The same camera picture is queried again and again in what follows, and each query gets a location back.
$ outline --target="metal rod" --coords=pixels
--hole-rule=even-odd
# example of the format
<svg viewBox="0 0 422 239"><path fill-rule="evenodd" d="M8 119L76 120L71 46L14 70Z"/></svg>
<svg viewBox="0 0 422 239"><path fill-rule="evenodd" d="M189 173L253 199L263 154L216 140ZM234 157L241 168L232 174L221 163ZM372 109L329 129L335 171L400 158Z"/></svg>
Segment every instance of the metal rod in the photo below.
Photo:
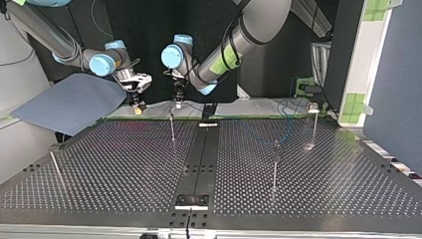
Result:
<svg viewBox="0 0 422 239"><path fill-rule="evenodd" d="M314 124L313 144L315 144L316 134L317 134L317 115L318 115L318 113L316 113L316 121L315 121L315 124Z"/></svg>
<svg viewBox="0 0 422 239"><path fill-rule="evenodd" d="M47 18L32 4L19 4L9 1L7 10L18 20L19 25L37 41L60 58L70 58L75 46L70 36L53 21Z"/></svg>
<svg viewBox="0 0 422 239"><path fill-rule="evenodd" d="M176 141L176 137L174 135L174 122L173 117L170 117L170 123L171 123L171 140Z"/></svg>
<svg viewBox="0 0 422 239"><path fill-rule="evenodd" d="M56 167L57 173L59 174L59 178L60 178L60 180L62 182L63 188L66 188L66 186L65 186L65 180L63 179L62 172L60 171L60 167L59 167L59 164L57 163L57 160L56 160L56 157L55 157L54 153L53 152L50 152L50 156L52 157L52 160L54 162L54 166Z"/></svg>
<svg viewBox="0 0 422 239"><path fill-rule="evenodd" d="M274 174L273 174L273 187L272 190L273 192L277 192L277 190L279 189L277 187L277 167L278 167L278 162L274 162Z"/></svg>

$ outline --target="white panel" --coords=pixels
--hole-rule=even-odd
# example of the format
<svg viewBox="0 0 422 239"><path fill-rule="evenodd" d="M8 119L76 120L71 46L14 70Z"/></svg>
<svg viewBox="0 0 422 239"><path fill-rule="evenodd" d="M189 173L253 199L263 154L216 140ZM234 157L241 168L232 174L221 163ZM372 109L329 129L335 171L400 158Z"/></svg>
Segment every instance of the white panel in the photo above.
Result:
<svg viewBox="0 0 422 239"><path fill-rule="evenodd" d="M0 184L48 153L51 130L18 121L0 129Z"/></svg>
<svg viewBox="0 0 422 239"><path fill-rule="evenodd" d="M31 48L4 17L0 17L0 65L25 59ZM36 54L25 62L0 66L0 118L48 87Z"/></svg>

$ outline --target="cable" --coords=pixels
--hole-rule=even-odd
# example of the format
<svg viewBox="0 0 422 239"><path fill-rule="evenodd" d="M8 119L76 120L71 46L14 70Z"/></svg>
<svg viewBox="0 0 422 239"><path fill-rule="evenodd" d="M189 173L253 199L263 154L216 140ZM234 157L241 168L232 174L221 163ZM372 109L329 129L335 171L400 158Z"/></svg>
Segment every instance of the cable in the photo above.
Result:
<svg viewBox="0 0 422 239"><path fill-rule="evenodd" d="M31 50L31 53L28 55L28 57L26 57L26 58L24 58L22 60L16 61L16 62L0 64L0 67L12 66L12 65L19 64L19 63L23 63L23 62L29 60L32 57L32 55L34 55L34 52L35 52L34 49L32 49Z"/></svg>
<svg viewBox="0 0 422 239"><path fill-rule="evenodd" d="M186 223L186 239L190 239L190 233L189 233L189 223L190 223L190 217L192 215L192 209L190 209L189 211L189 217L187 218L187 223Z"/></svg>
<svg viewBox="0 0 422 239"><path fill-rule="evenodd" d="M61 27L61 29L62 29L62 31L64 31L64 32L68 35L68 37L71 39L71 41L72 41L72 45L73 45L73 47L74 47L74 50L73 50L72 56L71 56L71 57L69 57L69 58L66 58L66 59L61 58L61 60L62 60L63 62L70 62L70 61L72 61L72 60L74 60L74 59L76 59L76 58L79 58L80 65L81 65L81 71L82 71L82 72L84 72L84 71L85 71L84 63L87 63L87 65L89 64L89 63L88 63L88 61L87 61L87 59L85 59L85 56L84 56L84 50L82 49L82 47L81 47L81 45L78 43L78 41L77 41L77 40L75 40L75 38L74 38L74 37L72 37L72 35L71 35L68 31L66 31L66 30L65 30L64 28L62 28L62 27Z"/></svg>
<svg viewBox="0 0 422 239"><path fill-rule="evenodd" d="M97 2L97 0L94 0L94 1L93 1L93 5L91 6L91 17L93 18L93 22L94 22L94 24L96 25L97 29L99 29L99 31L100 31L100 32L102 32L102 33L103 33L104 35L106 35L106 36L113 37L113 35L112 35L112 34L110 34L110 33L106 32L105 30L103 30L103 29L99 26L99 24L97 24L96 16L95 16L95 14L94 14L94 7L96 6L96 2Z"/></svg>
<svg viewBox="0 0 422 239"><path fill-rule="evenodd" d="M312 43L312 41L313 41L313 36L314 36L314 27L315 27L316 20L317 20L317 11L318 11L318 9L319 9L318 2L319 2L319 1L318 1L318 0L316 0L316 9L314 10L313 22L312 22L312 24L311 24L311 43ZM316 59L314 58L314 53L312 53L312 54L311 54L311 59L312 59L312 62L313 62L313 67L317 70L317 63L316 63ZM321 82L321 81L320 81L320 79L319 79L319 75L318 75L318 73L316 73L316 79L317 79L317 81L319 82L320 89L322 90L322 94L323 94L323 96L325 97L326 102L327 102L327 103L328 103L328 104L332 107L332 111L335 113L335 115L336 115L336 116L337 116L337 118L338 118L338 113L335 111L335 108L333 107L332 103L329 101L328 96L326 95L325 90L323 89L322 82Z"/></svg>
<svg viewBox="0 0 422 239"><path fill-rule="evenodd" d="M283 108L280 110L280 105L281 105L282 103L285 103L285 105L284 105L284 106L283 106ZM243 128L243 129L244 129L247 133L249 133L249 134L251 135L251 137L252 137L254 140L256 140L256 141L258 141L258 142L261 142L261 143L263 143L263 144L274 144L274 141L273 141L273 140L267 140L267 139L265 139L265 138L261 137L260 135L258 135L255 131L253 131L253 130L249 129L248 125L247 125L247 124L246 124L243 120L241 120L241 119L238 119L238 118L236 118L236 117L229 117L229 116L214 115L214 114L210 114L210 113L204 112L204 111L202 111L202 110L200 110L200 109L197 109L197 108L193 107L192 105L189 105L189 106L190 106L191 108L193 108L193 109L197 110L198 112L201 112L202 114L205 114L205 115L208 115L208 116L211 116L211 117L216 116L216 117L220 117L220 118L223 118L223 119L228 119L228 120L238 120L238 121L242 124L242 128ZM289 136L290 136L290 134L291 134L291 131L292 131L292 127L293 127L293 121L292 121L292 119L293 119L293 117L295 116L295 114L298 112L298 109L299 109L299 106L296 106L296 109L295 109L294 113L293 113L291 116L289 116L289 114L287 114L287 113L286 113L286 111L285 111L285 109L286 109L288 106L289 106L289 102L288 102L287 100L282 100L282 101L280 101L280 102L277 104L277 112L280 114L280 116L281 116L281 117L285 117L285 118L288 120L288 128L287 128L287 130L286 130L286 133L285 133L283 136L281 136L281 137L280 137L280 139L279 139L279 143L282 143L282 142L286 141L286 140L289 138Z"/></svg>
<svg viewBox="0 0 422 239"><path fill-rule="evenodd" d="M29 53L29 55L26 57L26 58L24 58L24 59L22 59L22 60L19 60L19 61L16 61L16 62L11 62L11 63L4 63L4 64L0 64L0 67L7 67L7 66L12 66L12 65L16 65L16 64L20 64L20 63L23 63L23 62L26 62L26 61L28 61L33 55L34 55L34 53L35 53L35 51L34 51L34 48L32 48L32 46L29 44L29 42L28 42L28 40L27 39L25 39L25 37L21 34L21 32L19 31L19 29L15 26L15 24L12 22L12 20L10 20L10 18L6 18L6 16L5 16L5 19L6 19L6 21L7 22L9 22L12 26L13 26L13 28L15 29L15 31L19 34L19 36L21 36L21 38L22 38L22 40L24 40L24 42L31 48L31 52Z"/></svg>

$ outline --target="gray fabric sheet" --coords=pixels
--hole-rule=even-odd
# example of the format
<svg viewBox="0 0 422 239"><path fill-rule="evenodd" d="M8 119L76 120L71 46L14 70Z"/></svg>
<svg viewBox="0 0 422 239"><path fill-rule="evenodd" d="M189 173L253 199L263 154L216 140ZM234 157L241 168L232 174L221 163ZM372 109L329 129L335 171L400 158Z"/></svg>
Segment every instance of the gray fabric sheet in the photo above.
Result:
<svg viewBox="0 0 422 239"><path fill-rule="evenodd" d="M126 98L116 83L74 74L14 110L14 118L74 136Z"/></svg>

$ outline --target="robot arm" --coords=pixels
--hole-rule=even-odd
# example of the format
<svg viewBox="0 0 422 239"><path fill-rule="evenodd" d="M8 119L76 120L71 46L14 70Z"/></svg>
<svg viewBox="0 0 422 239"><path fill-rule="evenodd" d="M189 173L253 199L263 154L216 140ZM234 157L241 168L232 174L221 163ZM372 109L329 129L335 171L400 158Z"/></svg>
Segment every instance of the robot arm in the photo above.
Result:
<svg viewBox="0 0 422 239"><path fill-rule="evenodd" d="M185 78L205 96L215 89L223 74L239 67L243 57L276 37L292 4L292 0L233 1L237 5L247 3L239 24L202 64L193 59L193 40L187 35L176 35L173 44L161 55L162 63L172 71L173 79Z"/></svg>
<svg viewBox="0 0 422 239"><path fill-rule="evenodd" d="M57 62L90 69L100 77L112 75L129 92L131 104L140 114L140 107L143 107L142 93L149 87L152 79L147 74L134 72L133 66L137 62L131 61L123 41L105 44L104 51L83 49L69 33L48 19L34 5L21 6L8 2L6 9L23 30L53 53Z"/></svg>

